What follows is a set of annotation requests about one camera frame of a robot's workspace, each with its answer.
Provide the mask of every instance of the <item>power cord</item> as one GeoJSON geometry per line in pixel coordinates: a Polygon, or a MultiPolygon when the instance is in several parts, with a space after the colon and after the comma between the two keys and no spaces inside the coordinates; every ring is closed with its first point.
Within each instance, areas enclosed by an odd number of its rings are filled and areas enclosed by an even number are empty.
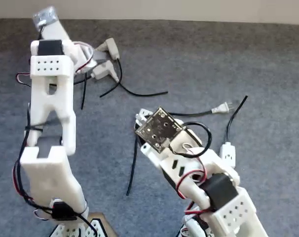
{"type": "Polygon", "coordinates": [[[180,116],[180,117],[200,117],[200,116],[211,115],[211,114],[225,114],[231,112],[233,109],[234,107],[232,106],[232,103],[224,102],[219,106],[214,107],[211,110],[207,110],[200,113],[184,114],[184,113],[169,112],[169,114],[173,116],[180,116]]]}
{"type": "Polygon", "coordinates": [[[84,76],[84,89],[82,92],[82,101],[81,101],[81,106],[80,106],[81,110],[83,110],[83,108],[84,108],[85,96],[86,96],[86,86],[87,86],[87,73],[85,73],[85,76],[84,76]]]}
{"type": "Polygon", "coordinates": [[[226,137],[226,142],[229,142],[229,129],[230,129],[230,126],[234,120],[234,118],[236,117],[238,111],[242,108],[243,104],[245,103],[245,101],[247,100],[248,98],[248,95],[246,95],[244,97],[244,99],[242,100],[242,102],[239,104],[239,106],[237,107],[236,111],[233,113],[232,117],[230,117],[229,121],[228,121],[228,124],[226,126],[226,133],[225,133],[225,137],[226,137]]]}
{"type": "Polygon", "coordinates": [[[123,77],[123,72],[122,72],[122,66],[121,66],[121,63],[120,63],[120,60],[117,59],[116,60],[118,62],[118,65],[119,65],[119,68],[120,68],[120,79],[118,81],[118,83],[112,87],[110,90],[108,90],[107,92],[103,93],[102,95],[100,95],[99,97],[102,98],[106,95],[108,95],[110,92],[112,92],[114,89],[116,89],[119,85],[126,91],[128,92],[129,94],[131,95],[134,95],[134,96],[138,96],[138,97],[152,97],[152,96],[157,96],[157,95],[164,95],[164,94],[167,94],[168,91],[163,91],[163,92],[159,92],[159,93],[154,93],[154,94],[138,94],[138,93],[135,93],[135,92],[132,92],[130,91],[129,89],[127,89],[124,85],[122,85],[121,81],[122,81],[122,77],[123,77]]]}
{"type": "Polygon", "coordinates": [[[231,166],[232,168],[236,167],[236,150],[235,150],[235,146],[233,146],[229,141],[229,130],[230,130],[230,126],[231,126],[234,118],[236,117],[239,110],[242,108],[242,106],[245,103],[245,101],[247,100],[247,98],[248,98],[248,96],[246,95],[244,97],[244,99],[242,100],[242,102],[240,103],[240,105],[237,107],[236,111],[233,113],[233,115],[229,119],[228,124],[226,126],[225,142],[220,148],[221,159],[227,165],[231,166]]]}

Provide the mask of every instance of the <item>white plastic part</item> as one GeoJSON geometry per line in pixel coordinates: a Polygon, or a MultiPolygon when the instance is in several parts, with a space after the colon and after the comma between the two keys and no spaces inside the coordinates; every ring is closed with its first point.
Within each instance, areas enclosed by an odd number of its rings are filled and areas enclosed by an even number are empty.
{"type": "MultiPolygon", "coordinates": [[[[104,232],[103,228],[101,227],[100,219],[94,219],[90,223],[97,230],[98,237],[107,236],[107,234],[104,232]]],[[[94,231],[90,227],[86,229],[86,237],[94,237],[94,231]]]]}
{"type": "Polygon", "coordinates": [[[62,26],[61,22],[55,21],[43,27],[41,32],[44,40],[69,40],[70,37],[62,26]]]}
{"type": "Polygon", "coordinates": [[[183,223],[185,224],[185,227],[188,228],[189,237],[207,237],[196,220],[185,216],[183,218],[183,223]]]}
{"type": "MultiPolygon", "coordinates": [[[[80,66],[84,65],[90,59],[91,54],[94,53],[94,52],[90,52],[89,47],[85,45],[76,44],[76,47],[78,49],[78,61],[74,66],[74,71],[76,71],[76,69],[79,68],[80,66]]],[[[97,62],[94,59],[91,59],[90,62],[84,68],[82,68],[77,72],[77,74],[85,73],[89,71],[91,68],[95,67],[96,65],[97,62]]]]}
{"type": "MultiPolygon", "coordinates": [[[[43,27],[41,35],[44,40],[70,40],[67,32],[65,31],[65,29],[63,28],[59,20],[51,24],[45,25],[43,27]]],[[[76,45],[75,49],[76,49],[76,62],[75,62],[74,70],[79,68],[81,65],[84,65],[88,60],[88,57],[85,54],[87,47],[83,45],[76,45]]],[[[91,59],[91,61],[81,70],[80,73],[84,73],[87,70],[95,67],[96,65],[97,62],[94,59],[91,59]]]]}
{"type": "Polygon", "coordinates": [[[111,61],[107,61],[103,64],[99,64],[92,70],[91,76],[97,80],[104,78],[105,76],[110,75],[115,82],[119,82],[119,78],[115,73],[113,63],[111,61]]]}
{"type": "Polygon", "coordinates": [[[152,111],[149,111],[149,110],[146,110],[146,109],[141,109],[140,112],[135,115],[135,123],[138,126],[142,126],[147,120],[145,116],[149,116],[149,115],[152,115],[152,114],[153,114],[152,111]]]}
{"type": "MultiPolygon", "coordinates": [[[[104,232],[104,229],[101,226],[101,222],[99,219],[94,219],[90,222],[90,224],[97,230],[98,236],[97,237],[106,237],[107,234],[104,232]]],[[[78,237],[80,229],[80,237],[94,237],[93,230],[88,227],[85,230],[83,224],[79,224],[78,227],[74,228],[72,226],[65,226],[64,224],[58,225],[50,237],[78,237]]]]}
{"type": "MultiPolygon", "coordinates": [[[[26,147],[20,163],[30,181],[30,193],[35,203],[50,206],[51,201],[60,198],[75,212],[84,213],[87,218],[89,208],[81,186],[73,176],[69,160],[63,146],[51,147],[47,158],[38,158],[39,147],[26,147]]],[[[69,221],[81,223],[82,220],[69,221]]]]}
{"type": "Polygon", "coordinates": [[[233,200],[212,214],[204,214],[203,218],[216,237],[267,237],[247,191],[241,187],[237,187],[237,191],[238,196],[233,200]],[[238,227],[240,230],[235,235],[234,231],[238,227]]]}
{"type": "MultiPolygon", "coordinates": [[[[31,51],[37,43],[31,44],[31,51]]],[[[72,53],[71,44],[63,44],[63,49],[72,53]]],[[[74,63],[67,55],[32,56],[30,78],[31,88],[31,125],[45,123],[49,113],[55,110],[63,128],[63,146],[67,155],[76,150],[76,116],[73,111],[74,63]],[[53,95],[49,94],[49,84],[56,83],[53,95]]],[[[31,130],[28,145],[35,146],[40,131],[31,130]]]]}
{"type": "Polygon", "coordinates": [[[220,149],[221,159],[230,167],[235,168],[236,166],[236,151],[235,146],[231,145],[230,142],[225,142],[220,149]]]}
{"type": "Polygon", "coordinates": [[[109,38],[101,45],[96,48],[97,51],[109,51],[109,54],[113,60],[117,60],[120,58],[118,47],[114,41],[114,38],[109,38]]]}
{"type": "Polygon", "coordinates": [[[60,224],[56,226],[55,230],[50,235],[50,237],[85,237],[85,227],[83,224],[77,224],[71,226],[69,225],[65,226],[64,224],[60,224]]]}

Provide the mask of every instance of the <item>white wire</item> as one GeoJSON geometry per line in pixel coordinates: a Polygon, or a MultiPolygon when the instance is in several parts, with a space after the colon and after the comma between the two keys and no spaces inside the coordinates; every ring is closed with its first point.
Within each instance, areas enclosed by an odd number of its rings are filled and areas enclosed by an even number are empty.
{"type": "Polygon", "coordinates": [[[48,221],[49,219],[46,219],[46,218],[42,218],[42,217],[39,217],[38,214],[37,214],[37,211],[39,211],[39,209],[36,209],[33,211],[33,214],[35,215],[35,217],[37,217],[38,219],[42,220],[42,221],[48,221]]]}
{"type": "Polygon", "coordinates": [[[23,81],[20,80],[20,78],[19,78],[20,75],[28,76],[28,75],[30,75],[30,73],[17,73],[17,75],[16,75],[16,81],[19,84],[30,86],[29,84],[24,83],[23,81]]]}

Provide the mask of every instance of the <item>red wire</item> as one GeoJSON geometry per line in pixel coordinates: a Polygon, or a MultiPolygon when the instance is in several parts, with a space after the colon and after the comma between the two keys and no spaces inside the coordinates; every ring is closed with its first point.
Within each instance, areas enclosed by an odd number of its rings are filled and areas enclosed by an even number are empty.
{"type": "Polygon", "coordinates": [[[75,72],[77,73],[80,69],[84,68],[88,63],[90,63],[90,61],[93,57],[94,57],[94,53],[92,53],[91,57],[88,59],[88,61],[86,63],[84,63],[83,65],[81,65],[79,68],[77,68],[77,70],[75,72]]]}
{"type": "Polygon", "coordinates": [[[184,174],[184,175],[180,178],[179,182],[178,182],[177,185],[176,185],[176,192],[177,192],[177,194],[178,194],[178,196],[179,196],[180,198],[182,198],[182,199],[186,199],[186,197],[179,191],[179,186],[180,186],[180,184],[183,182],[183,180],[184,180],[185,178],[187,178],[189,175],[191,175],[191,174],[193,174],[193,173],[195,173],[195,172],[202,172],[202,173],[204,173],[203,178],[206,177],[206,175],[205,175],[205,171],[203,171],[203,170],[201,170],[201,169],[193,169],[193,170],[189,171],[188,173],[184,174]]]}
{"type": "Polygon", "coordinates": [[[18,184],[17,184],[17,180],[16,180],[16,164],[14,164],[13,168],[12,168],[12,182],[13,182],[13,186],[17,192],[17,194],[19,194],[20,196],[22,196],[22,194],[20,193],[19,189],[18,189],[18,184]]]}

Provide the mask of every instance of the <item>electrical plug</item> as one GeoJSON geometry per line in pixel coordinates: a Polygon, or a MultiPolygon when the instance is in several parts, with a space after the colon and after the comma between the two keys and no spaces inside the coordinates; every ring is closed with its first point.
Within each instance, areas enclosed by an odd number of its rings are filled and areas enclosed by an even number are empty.
{"type": "Polygon", "coordinates": [[[109,51],[109,54],[113,60],[120,59],[118,47],[115,44],[114,38],[109,38],[101,45],[99,45],[96,51],[109,51]]]}
{"type": "Polygon", "coordinates": [[[234,109],[234,107],[232,106],[232,103],[224,102],[224,103],[220,104],[219,106],[213,108],[212,113],[213,114],[229,113],[233,109],[234,109]]]}
{"type": "Polygon", "coordinates": [[[231,145],[230,142],[225,142],[220,149],[221,159],[230,167],[235,168],[236,166],[236,151],[235,146],[231,145]]]}

